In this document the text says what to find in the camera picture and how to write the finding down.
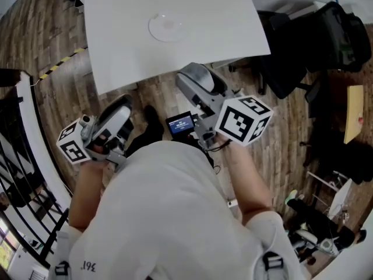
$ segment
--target wooden floor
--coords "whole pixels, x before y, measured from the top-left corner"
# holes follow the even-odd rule
[[[36,79],[74,49],[87,46],[84,15],[67,0],[18,0],[0,20],[0,38],[0,67],[24,69]],[[368,71],[367,74],[372,78],[372,72]],[[243,88],[246,94],[257,93],[257,82],[250,69],[229,73],[227,67],[224,67],[219,69],[219,72],[232,82],[235,89]],[[311,83],[314,77],[307,75],[304,82]],[[129,93],[134,100],[133,138],[141,134],[146,127],[142,108],[147,104],[155,106],[162,122],[167,117],[192,110],[191,105],[176,88],[174,79],[174,73],[168,73],[139,82],[137,90],[127,91],[121,88],[98,96],[88,49],[61,65],[36,86],[44,131],[58,166],[72,190],[75,187],[78,167],[71,166],[55,146],[61,129],[82,114],[100,114],[116,97]],[[369,86],[365,100],[369,114],[369,120],[366,119],[366,122],[369,127],[363,132],[363,138],[373,143],[370,134],[373,115],[371,83]],[[310,200],[310,193],[315,186],[314,181],[305,179],[305,169],[302,165],[305,149],[299,146],[300,141],[308,140],[312,127],[304,93],[301,89],[296,89],[288,98],[279,100],[268,90],[262,100],[274,109],[275,115],[263,137],[249,146],[261,175],[275,195],[273,205],[285,219],[293,214],[284,205],[287,194],[295,188],[306,193],[306,198]],[[166,132],[164,139],[170,139],[170,134]],[[227,198],[233,198],[224,160],[219,153],[212,153],[212,156],[221,167],[218,178],[223,191]],[[367,211],[369,206],[370,209],[372,207],[371,186],[369,190],[362,208],[359,209],[361,212]],[[323,260],[321,264],[325,266],[326,262],[327,260]]]
[[[366,28],[371,47],[373,47],[373,24],[367,25]],[[361,133],[355,140],[373,146],[373,58],[363,66],[363,69],[359,73],[329,71],[328,74],[331,82],[343,82],[349,85],[364,86],[364,125]],[[322,198],[328,198],[328,196],[326,196],[328,193],[326,190],[321,193]],[[320,202],[318,202],[317,208],[325,210],[325,206]],[[354,231],[359,230],[373,209],[373,181],[360,185],[353,183],[344,208],[348,210],[350,215],[350,219],[347,221],[346,226]],[[323,254],[318,254],[316,264],[312,267],[308,267],[308,269],[312,275],[316,275],[331,262],[331,258]]]

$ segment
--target window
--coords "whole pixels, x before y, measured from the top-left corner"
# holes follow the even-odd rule
[[[9,268],[10,262],[19,247],[19,242],[0,219],[0,265],[3,269]]]
[[[0,245],[0,264],[5,270],[9,268],[14,253],[12,248],[3,240]]]

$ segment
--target black metal railing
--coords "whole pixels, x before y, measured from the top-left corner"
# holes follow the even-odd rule
[[[12,206],[17,213],[20,220],[27,227],[30,233],[43,245],[41,251],[36,251],[19,233],[9,217],[0,211],[0,218],[6,223],[9,231],[14,235],[20,245],[43,267],[49,269],[50,265],[47,262],[47,256],[49,253],[53,254],[52,245],[56,241],[56,232],[59,231],[62,225],[67,221],[68,218],[68,209],[62,211],[58,205],[55,197],[49,191],[45,184],[45,179],[41,174],[35,158],[32,154],[31,148],[27,141],[27,136],[24,133],[22,117],[19,111],[19,103],[22,102],[22,97],[16,96],[16,90],[11,90],[5,99],[0,100],[0,125],[2,125],[0,132],[5,137],[7,142],[12,147],[5,150],[4,143],[0,141],[0,186],[2,187],[4,193],[9,199],[10,206]],[[28,161],[33,168],[34,172],[31,173],[26,171],[25,167],[22,165],[24,160]],[[44,200],[41,199],[38,192],[35,189],[35,184],[33,182],[37,181],[37,185],[41,186],[45,191],[46,196]],[[17,197],[20,198],[23,203],[26,204],[27,208],[33,215],[33,218],[41,225],[41,227],[47,232],[48,239],[43,240],[40,237],[35,229],[33,229],[27,220],[22,216],[17,206],[14,203],[14,200],[7,192],[7,187],[13,185],[13,188],[16,189]],[[32,192],[34,195],[34,202],[39,205],[39,209],[34,209],[30,204],[30,199],[25,198],[25,190]],[[52,213],[58,213],[60,217],[57,219],[56,216],[53,217]],[[52,223],[54,224],[53,229],[50,226],[49,228],[43,222],[43,217],[48,216]],[[39,280],[36,277],[36,274],[32,274],[30,279]]]

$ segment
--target black cable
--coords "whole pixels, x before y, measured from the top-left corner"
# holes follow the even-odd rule
[[[225,141],[225,143],[223,143],[222,145],[218,146],[218,147],[215,147],[215,148],[211,148],[211,149],[207,149],[206,151],[207,152],[218,152],[219,150],[223,149],[224,147],[228,146],[230,143],[232,142],[231,139],[228,139]]]

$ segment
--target yellow black tape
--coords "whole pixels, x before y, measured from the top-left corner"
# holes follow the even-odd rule
[[[74,53],[72,53],[70,56],[67,56],[65,58],[63,58],[59,63],[57,63],[56,65],[52,66],[47,72],[45,72],[45,74],[43,76],[40,76],[38,81],[32,85],[32,86],[35,86],[36,84],[39,83],[39,81],[41,80],[44,80],[47,76],[49,76],[51,74],[51,72],[54,72],[56,69],[58,69],[58,67],[63,64],[64,62],[66,62],[67,60],[69,60],[71,57],[73,57],[75,54],[77,53],[80,53],[80,52],[83,52],[87,49],[88,47],[85,47],[85,48],[79,48],[79,49],[76,49],[74,50]]]

